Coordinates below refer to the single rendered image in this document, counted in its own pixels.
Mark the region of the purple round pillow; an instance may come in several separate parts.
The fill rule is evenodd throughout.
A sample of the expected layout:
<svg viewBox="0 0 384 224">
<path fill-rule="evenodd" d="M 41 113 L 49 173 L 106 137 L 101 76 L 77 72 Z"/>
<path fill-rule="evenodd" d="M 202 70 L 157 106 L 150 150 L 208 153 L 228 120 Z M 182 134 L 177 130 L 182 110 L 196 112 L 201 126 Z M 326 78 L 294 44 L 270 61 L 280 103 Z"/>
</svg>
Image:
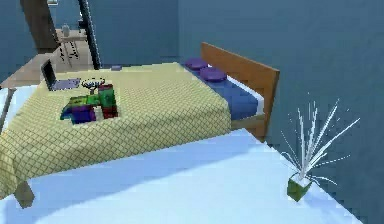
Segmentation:
<svg viewBox="0 0 384 224">
<path fill-rule="evenodd" d="M 199 74 L 203 80 L 208 82 L 221 82 L 227 79 L 227 75 L 215 67 L 202 68 Z"/>
<path fill-rule="evenodd" d="M 191 70 L 200 70 L 208 66 L 202 58 L 190 58 L 185 61 L 184 65 Z"/>
</svg>

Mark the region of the white plant in green pot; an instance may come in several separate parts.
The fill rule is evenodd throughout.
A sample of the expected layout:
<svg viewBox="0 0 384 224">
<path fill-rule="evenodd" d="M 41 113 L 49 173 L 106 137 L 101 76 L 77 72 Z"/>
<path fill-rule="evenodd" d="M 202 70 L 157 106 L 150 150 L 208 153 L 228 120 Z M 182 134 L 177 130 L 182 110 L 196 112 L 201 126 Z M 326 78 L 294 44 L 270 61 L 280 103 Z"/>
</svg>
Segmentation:
<svg viewBox="0 0 384 224">
<path fill-rule="evenodd" d="M 322 143 L 322 139 L 329 131 L 330 123 L 337 112 L 338 103 L 339 101 L 335 102 L 322 126 L 318 125 L 319 109 L 316 102 L 313 101 L 309 103 L 309 128 L 305 128 L 304 114 L 300 109 L 297 109 L 299 128 L 295 130 L 295 133 L 298 135 L 300 155 L 297 155 L 292 145 L 287 140 L 284 132 L 281 132 L 281 135 L 289 148 L 289 152 L 282 151 L 281 154 L 292 164 L 291 169 L 294 171 L 288 178 L 286 193 L 287 196 L 295 202 L 299 202 L 313 184 L 319 186 L 321 181 L 327 181 L 333 185 L 337 185 L 332 179 L 313 175 L 312 170 L 348 158 L 348 155 L 345 155 L 340 158 L 324 161 L 324 158 L 328 155 L 327 150 L 331 147 L 332 143 L 360 121 L 359 118 L 355 119 L 343 130 L 331 137 L 326 143 Z"/>
</svg>

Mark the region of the brown wooden room door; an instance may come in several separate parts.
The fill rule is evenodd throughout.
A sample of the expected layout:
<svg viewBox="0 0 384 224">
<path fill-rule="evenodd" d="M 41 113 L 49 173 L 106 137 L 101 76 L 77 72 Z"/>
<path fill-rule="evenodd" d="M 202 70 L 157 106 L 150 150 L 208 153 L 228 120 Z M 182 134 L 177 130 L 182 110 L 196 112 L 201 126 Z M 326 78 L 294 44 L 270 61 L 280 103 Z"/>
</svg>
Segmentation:
<svg viewBox="0 0 384 224">
<path fill-rule="evenodd" d="M 20 5 L 37 52 L 54 52 L 59 43 L 47 0 L 20 0 Z"/>
</svg>

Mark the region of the wooden bed with yellow blanket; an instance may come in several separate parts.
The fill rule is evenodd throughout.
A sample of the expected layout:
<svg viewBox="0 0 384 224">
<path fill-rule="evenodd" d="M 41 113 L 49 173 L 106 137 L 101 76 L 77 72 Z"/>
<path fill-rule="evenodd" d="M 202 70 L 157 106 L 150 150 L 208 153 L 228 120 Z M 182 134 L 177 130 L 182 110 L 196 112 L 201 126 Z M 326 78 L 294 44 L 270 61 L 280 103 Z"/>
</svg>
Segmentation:
<svg viewBox="0 0 384 224">
<path fill-rule="evenodd" d="M 115 118 L 74 124 L 60 117 L 68 101 L 87 94 L 76 88 L 51 91 L 40 83 L 0 133 L 0 200 L 9 195 L 31 206 L 29 179 L 216 137 L 245 128 L 264 140 L 279 78 L 277 69 L 203 43 L 201 56 L 264 99 L 243 119 L 228 102 L 184 66 L 132 66 L 120 71 L 78 72 L 104 78 L 117 101 Z"/>
</svg>

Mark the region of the black laptop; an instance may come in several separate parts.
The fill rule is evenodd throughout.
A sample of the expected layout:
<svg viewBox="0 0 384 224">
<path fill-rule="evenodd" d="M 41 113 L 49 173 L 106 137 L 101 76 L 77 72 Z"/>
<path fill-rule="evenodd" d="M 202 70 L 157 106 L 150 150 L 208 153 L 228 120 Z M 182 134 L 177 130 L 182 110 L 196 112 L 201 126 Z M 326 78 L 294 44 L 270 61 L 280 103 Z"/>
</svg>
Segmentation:
<svg viewBox="0 0 384 224">
<path fill-rule="evenodd" d="M 80 78 L 57 79 L 50 59 L 42 65 L 41 71 L 49 91 L 73 89 L 80 85 Z"/>
</svg>

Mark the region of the multicoloured block toy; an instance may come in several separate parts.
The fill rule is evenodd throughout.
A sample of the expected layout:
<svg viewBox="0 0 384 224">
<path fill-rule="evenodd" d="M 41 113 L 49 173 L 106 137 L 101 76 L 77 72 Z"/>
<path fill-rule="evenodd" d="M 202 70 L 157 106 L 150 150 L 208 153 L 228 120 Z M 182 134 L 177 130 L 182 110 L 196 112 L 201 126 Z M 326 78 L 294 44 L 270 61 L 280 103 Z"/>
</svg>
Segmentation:
<svg viewBox="0 0 384 224">
<path fill-rule="evenodd" d="M 100 107 L 104 119 L 118 116 L 115 92 L 112 84 L 103 84 L 94 94 L 71 97 L 63 107 L 60 119 L 70 119 L 73 124 L 96 120 L 95 108 Z"/>
</svg>

